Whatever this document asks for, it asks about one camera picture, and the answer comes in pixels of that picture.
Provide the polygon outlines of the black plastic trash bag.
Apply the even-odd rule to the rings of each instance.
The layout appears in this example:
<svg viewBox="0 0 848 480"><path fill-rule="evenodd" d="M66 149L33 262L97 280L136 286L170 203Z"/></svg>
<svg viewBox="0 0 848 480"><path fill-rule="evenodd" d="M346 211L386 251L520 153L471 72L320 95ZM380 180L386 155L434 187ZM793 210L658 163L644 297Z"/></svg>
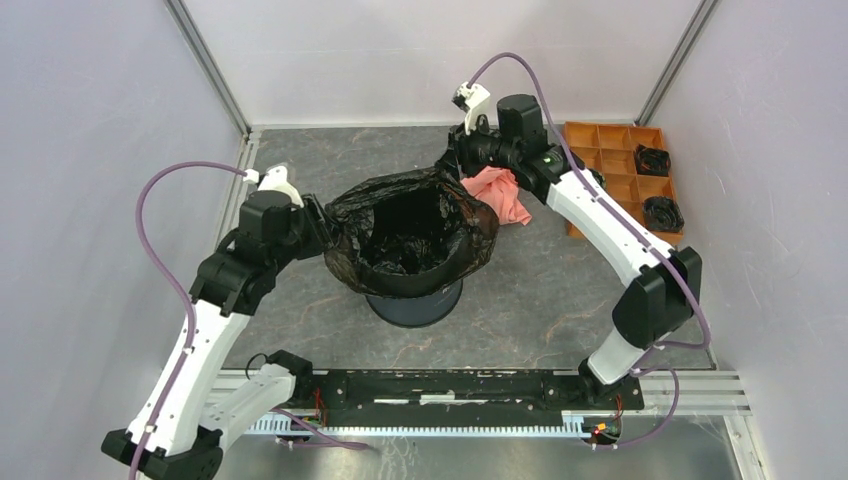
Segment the black plastic trash bag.
<svg viewBox="0 0 848 480"><path fill-rule="evenodd" d="M460 171L447 151L431 167L367 179L327 203L329 272L357 293L410 299L485 266L500 222L460 183Z"/></svg>

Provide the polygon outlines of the dark blue trash bin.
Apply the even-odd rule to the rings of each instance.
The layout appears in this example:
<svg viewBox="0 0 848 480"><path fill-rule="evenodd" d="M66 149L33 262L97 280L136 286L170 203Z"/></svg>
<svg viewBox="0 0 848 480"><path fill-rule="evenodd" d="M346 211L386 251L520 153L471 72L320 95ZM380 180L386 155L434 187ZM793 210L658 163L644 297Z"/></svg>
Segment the dark blue trash bin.
<svg viewBox="0 0 848 480"><path fill-rule="evenodd" d="M458 280L430 295L416 298L385 298L366 295L369 308L383 321L401 328L425 328L451 314L463 293Z"/></svg>

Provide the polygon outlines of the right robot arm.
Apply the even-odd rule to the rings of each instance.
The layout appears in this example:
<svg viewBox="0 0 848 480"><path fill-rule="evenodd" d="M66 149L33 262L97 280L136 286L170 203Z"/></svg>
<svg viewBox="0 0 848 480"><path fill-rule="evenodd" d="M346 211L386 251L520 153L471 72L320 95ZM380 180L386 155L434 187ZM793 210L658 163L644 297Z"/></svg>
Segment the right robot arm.
<svg viewBox="0 0 848 480"><path fill-rule="evenodd" d="M700 317L702 259L649 232L620 206L573 152L550 142L543 109L533 95L513 94L496 105L497 124L485 111L489 92L462 85L453 102L464 113L448 140L444 160L466 176L486 167L510 171L518 186L573 224L612 266L625 291L612 312L613 327L579 367L577 392L591 408L618 393L654 347L692 317Z"/></svg>

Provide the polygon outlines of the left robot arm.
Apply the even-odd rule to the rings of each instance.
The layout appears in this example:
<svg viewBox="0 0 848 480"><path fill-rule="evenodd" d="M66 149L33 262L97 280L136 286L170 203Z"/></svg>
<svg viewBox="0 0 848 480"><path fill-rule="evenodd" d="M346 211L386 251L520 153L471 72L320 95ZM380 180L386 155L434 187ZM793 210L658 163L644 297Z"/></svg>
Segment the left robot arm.
<svg viewBox="0 0 848 480"><path fill-rule="evenodd" d="M306 405L309 362L268 361L216 403L224 360L277 276L294 260L323 254L331 229L318 200L263 190L242 203L238 225L204 259L185 296L189 310L165 370L136 418L107 433L101 450L132 479L211 479L224 453L272 408Z"/></svg>

